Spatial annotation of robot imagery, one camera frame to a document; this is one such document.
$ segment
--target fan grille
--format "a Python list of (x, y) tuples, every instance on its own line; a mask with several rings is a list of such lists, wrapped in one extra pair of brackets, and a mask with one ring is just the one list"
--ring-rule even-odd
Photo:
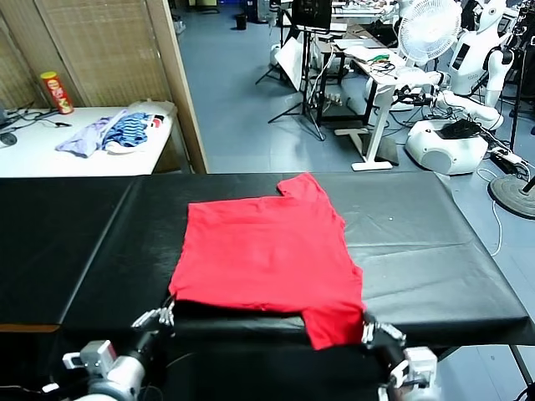
[(452, 0), (420, 0), (401, 20), (398, 40), (407, 58), (426, 63), (441, 56), (461, 30), (461, 9)]

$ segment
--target purple cloth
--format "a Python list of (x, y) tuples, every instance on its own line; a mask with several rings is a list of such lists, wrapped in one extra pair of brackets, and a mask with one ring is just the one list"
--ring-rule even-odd
[(74, 136), (56, 146), (56, 150), (88, 158), (96, 150), (102, 149), (102, 142), (111, 127), (126, 114), (121, 110), (114, 117), (103, 117), (77, 132)]

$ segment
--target striped clothing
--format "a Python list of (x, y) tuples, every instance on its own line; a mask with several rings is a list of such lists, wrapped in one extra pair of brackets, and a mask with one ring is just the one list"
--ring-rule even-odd
[(128, 114), (120, 119), (104, 138), (103, 147), (109, 142), (117, 142), (121, 146), (131, 148), (147, 141), (145, 129), (149, 124), (146, 113)]

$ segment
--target t-shirt sleeve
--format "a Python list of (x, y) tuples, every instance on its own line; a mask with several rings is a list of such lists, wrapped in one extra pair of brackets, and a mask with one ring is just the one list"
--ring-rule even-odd
[(310, 173), (303, 173), (278, 183), (278, 190), (283, 196), (300, 199), (303, 201), (327, 201), (329, 198), (324, 189)]

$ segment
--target round base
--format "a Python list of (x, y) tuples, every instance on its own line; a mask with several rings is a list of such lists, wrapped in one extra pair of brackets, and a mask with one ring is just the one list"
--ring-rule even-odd
[(522, 192), (524, 186), (526, 181), (506, 175), (489, 182), (487, 189), (491, 198), (506, 211), (535, 220), (535, 191)]

